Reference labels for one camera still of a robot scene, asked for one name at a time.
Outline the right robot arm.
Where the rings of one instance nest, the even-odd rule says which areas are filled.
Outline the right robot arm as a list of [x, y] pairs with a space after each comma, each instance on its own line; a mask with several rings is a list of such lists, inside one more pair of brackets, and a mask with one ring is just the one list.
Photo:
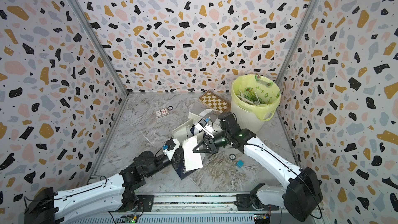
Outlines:
[[228, 146], [256, 160], [269, 171], [281, 186], [269, 186], [260, 183], [249, 195], [247, 201], [236, 202], [241, 208], [263, 210], [268, 206], [285, 208], [296, 220], [304, 222], [320, 209], [323, 196], [316, 172], [304, 169], [289, 162], [267, 147], [255, 133], [242, 129], [233, 113], [219, 115], [220, 130], [212, 126], [210, 119], [201, 119], [195, 125], [199, 131], [205, 132], [204, 138], [193, 148], [193, 153], [216, 154], [220, 147]]

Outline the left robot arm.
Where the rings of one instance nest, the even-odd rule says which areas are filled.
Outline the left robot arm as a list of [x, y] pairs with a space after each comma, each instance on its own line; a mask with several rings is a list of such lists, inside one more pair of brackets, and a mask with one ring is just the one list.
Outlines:
[[182, 148], [155, 156], [144, 151], [119, 173], [83, 187], [55, 192], [47, 188], [33, 200], [24, 198], [26, 224], [70, 224], [103, 212], [128, 211], [143, 214], [152, 210], [154, 197], [135, 192], [146, 178], [164, 168], [178, 168], [184, 159]]

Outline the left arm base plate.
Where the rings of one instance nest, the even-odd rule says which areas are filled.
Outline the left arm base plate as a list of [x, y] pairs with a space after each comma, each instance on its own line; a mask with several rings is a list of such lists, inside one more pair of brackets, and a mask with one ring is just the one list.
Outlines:
[[134, 212], [136, 214], [151, 212], [154, 204], [154, 195], [134, 195], [122, 200], [118, 212]]

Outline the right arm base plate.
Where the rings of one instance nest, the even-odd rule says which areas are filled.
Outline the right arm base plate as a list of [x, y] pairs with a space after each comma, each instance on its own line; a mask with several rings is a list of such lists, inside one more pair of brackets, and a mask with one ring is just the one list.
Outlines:
[[236, 195], [236, 201], [234, 205], [237, 206], [239, 211], [277, 211], [278, 206], [264, 205], [260, 200], [250, 194], [238, 194]]

